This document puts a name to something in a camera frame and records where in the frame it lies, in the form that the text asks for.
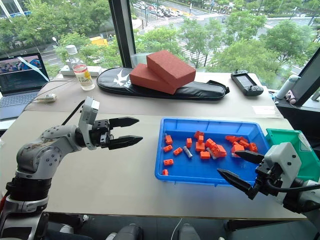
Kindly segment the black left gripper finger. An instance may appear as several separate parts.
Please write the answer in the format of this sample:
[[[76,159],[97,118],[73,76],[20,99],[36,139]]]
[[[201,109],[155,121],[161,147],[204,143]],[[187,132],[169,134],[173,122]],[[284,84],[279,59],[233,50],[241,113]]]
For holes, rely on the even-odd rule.
[[[110,118],[108,120],[109,122],[109,128],[113,129],[116,127],[129,127],[136,123],[138,123],[140,120],[134,117],[117,117],[117,118]]]
[[[135,135],[121,136],[119,138],[111,139],[108,144],[108,149],[115,150],[115,149],[133,146],[138,142],[140,142],[142,139],[143,139],[142,136],[135,136]]]

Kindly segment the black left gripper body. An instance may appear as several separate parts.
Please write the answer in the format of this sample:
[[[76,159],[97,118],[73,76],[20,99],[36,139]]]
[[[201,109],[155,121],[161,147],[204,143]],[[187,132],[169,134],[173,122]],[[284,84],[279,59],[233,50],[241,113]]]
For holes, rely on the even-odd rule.
[[[89,131],[91,143],[95,147],[108,148],[111,140],[110,123],[108,119],[96,120]]]

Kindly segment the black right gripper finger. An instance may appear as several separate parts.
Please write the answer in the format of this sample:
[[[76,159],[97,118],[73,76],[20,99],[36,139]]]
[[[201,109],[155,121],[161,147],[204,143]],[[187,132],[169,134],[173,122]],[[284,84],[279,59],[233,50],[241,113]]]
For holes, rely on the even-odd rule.
[[[263,154],[259,154],[257,152],[249,151],[249,150],[238,150],[235,152],[237,156],[246,160],[247,162],[253,164],[260,164],[265,156]]]
[[[216,170],[230,185],[234,186],[245,194],[248,194],[252,189],[250,183],[244,181],[235,173],[222,168],[217,168]]]

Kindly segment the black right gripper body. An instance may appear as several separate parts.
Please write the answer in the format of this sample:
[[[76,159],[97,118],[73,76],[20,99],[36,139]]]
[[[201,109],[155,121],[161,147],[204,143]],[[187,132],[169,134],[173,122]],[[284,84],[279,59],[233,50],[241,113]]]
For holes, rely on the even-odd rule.
[[[247,193],[249,199],[253,200],[260,192],[266,196],[272,195],[276,197],[279,193],[276,188],[282,185],[281,174],[283,170],[278,163],[268,164],[264,160],[255,169],[257,173],[255,183]]]

